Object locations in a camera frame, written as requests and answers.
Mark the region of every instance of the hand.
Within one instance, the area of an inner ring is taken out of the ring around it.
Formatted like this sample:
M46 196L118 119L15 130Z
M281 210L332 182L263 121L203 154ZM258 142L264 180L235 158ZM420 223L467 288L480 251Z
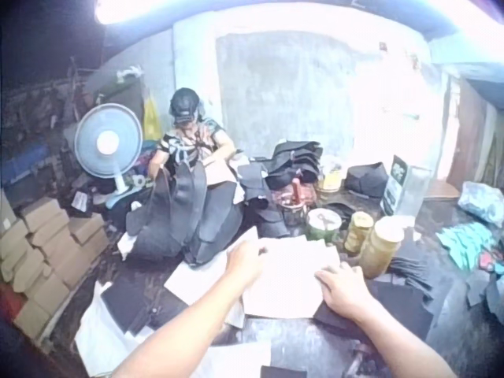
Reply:
M323 283L324 301L342 317L357 321L379 305L365 286L360 266L351 268L342 262L339 267L316 272L315 276Z
M258 243L241 242L228 254L225 275L243 290L249 287L262 273L265 255L259 255Z

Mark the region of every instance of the electric fan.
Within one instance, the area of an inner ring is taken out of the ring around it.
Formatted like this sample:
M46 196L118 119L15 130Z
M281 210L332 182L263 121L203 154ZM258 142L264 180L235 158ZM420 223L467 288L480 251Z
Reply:
M103 104L80 121L75 137L77 160L92 176L116 181L116 191L106 202L108 209L140 190L126 186L123 173L135 164L141 149L142 125L125 106Z

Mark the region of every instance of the bottle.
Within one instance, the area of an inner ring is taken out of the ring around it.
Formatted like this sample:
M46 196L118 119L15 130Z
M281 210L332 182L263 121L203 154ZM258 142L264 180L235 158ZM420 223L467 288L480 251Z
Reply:
M363 211L357 211L352 215L344 243L349 255L355 256L361 252L362 244L374 223L372 217Z
M370 280L385 273L404 240L404 230L392 218L378 220L362 244L359 265L364 276Z

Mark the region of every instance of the stack of cardboard boxes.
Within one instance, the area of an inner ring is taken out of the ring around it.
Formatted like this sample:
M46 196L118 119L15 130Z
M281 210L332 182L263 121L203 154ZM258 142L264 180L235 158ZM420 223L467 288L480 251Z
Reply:
M14 323L34 339L109 240L99 214L70 218L56 199L45 197L17 219L3 191L1 200L0 270L27 298Z

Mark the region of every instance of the table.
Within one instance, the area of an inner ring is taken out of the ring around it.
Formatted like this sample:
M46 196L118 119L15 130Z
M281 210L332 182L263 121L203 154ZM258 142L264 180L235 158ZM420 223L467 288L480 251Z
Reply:
M379 202L341 192L338 202L371 213L375 219L380 212ZM435 280L433 295L439 316L432 322L427 343L440 353L459 376L500 376L504 368L504 327L481 303L468 309L465 278L441 247L435 233L444 227L473 222L476 219L456 206L456 201L425 201L417 217L416 230L422 234L417 246L423 251ZM163 288L164 282L180 262L180 258L164 264L122 262L120 256L108 251L75 293L61 315L51 337L51 357L72 376L86 376L73 337L80 318L91 302L95 281L113 280L117 274L127 274L144 286L145 296L158 309L154 320L160 325L184 308L173 305L173 297ZM215 344L271 341L272 365L289 369L307 370L311 377L338 377L351 361L352 341L328 333L311 320L273 320L247 318L243 330L224 325Z

